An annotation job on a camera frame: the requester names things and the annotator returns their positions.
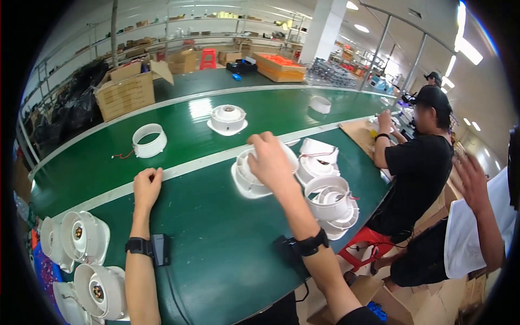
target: man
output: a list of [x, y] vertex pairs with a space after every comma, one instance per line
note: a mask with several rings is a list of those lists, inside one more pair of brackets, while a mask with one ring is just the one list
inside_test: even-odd
[[430, 86], [437, 86], [440, 88], [440, 85], [442, 83], [442, 79], [440, 77], [440, 74], [438, 74], [435, 71], [432, 71], [429, 75], [424, 75], [426, 80], [428, 81], [428, 85]]
[[[252, 135], [248, 143], [254, 145], [257, 154], [257, 157], [249, 155], [248, 164], [251, 172], [273, 192], [285, 211], [294, 238], [297, 241], [311, 239], [314, 242], [310, 244], [313, 250], [307, 251], [308, 255], [303, 256], [303, 262], [316, 286], [324, 294], [335, 323], [383, 324], [374, 313], [360, 304], [343, 279], [336, 256], [331, 248], [326, 247], [326, 235], [305, 202], [301, 187], [294, 179], [291, 164], [279, 140], [271, 132], [263, 132], [260, 135]], [[134, 178], [135, 208], [130, 238], [150, 239], [150, 211], [159, 195], [162, 175], [161, 168], [148, 168]], [[127, 252], [125, 291], [132, 325], [161, 323], [153, 263], [149, 256]], [[291, 317], [282, 319], [281, 315], [284, 313], [275, 313], [270, 320], [254, 322], [255, 318], [263, 316], [264, 313], [261, 313], [253, 318], [253, 322], [298, 325], [296, 302], [292, 299], [294, 307]]]
[[[395, 176], [394, 185], [367, 226], [395, 244], [412, 235], [415, 222], [440, 195], [451, 172], [453, 147], [448, 134], [451, 106], [436, 86], [424, 86], [412, 101], [415, 126], [423, 134], [411, 141], [395, 130], [386, 110], [378, 116], [374, 163]], [[390, 145], [390, 130], [399, 142]]]
[[508, 168], [488, 182], [474, 156], [458, 153], [453, 164], [462, 180], [454, 184], [464, 199], [453, 202], [448, 217], [413, 238], [405, 250], [374, 264], [375, 271], [391, 266], [384, 279], [391, 291], [462, 278], [483, 267], [493, 272], [505, 261], [516, 222]]

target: black wristwatch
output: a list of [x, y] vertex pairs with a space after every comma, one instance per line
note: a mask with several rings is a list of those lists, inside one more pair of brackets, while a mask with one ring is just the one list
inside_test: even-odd
[[329, 248], [329, 238], [323, 228], [316, 237], [309, 237], [304, 240], [296, 241], [295, 245], [298, 247], [298, 251], [302, 256], [311, 256], [318, 253], [318, 247], [323, 244], [326, 248]]
[[130, 251], [132, 254], [144, 254], [153, 258], [152, 241], [141, 237], [130, 237], [125, 245], [125, 253], [127, 251]]

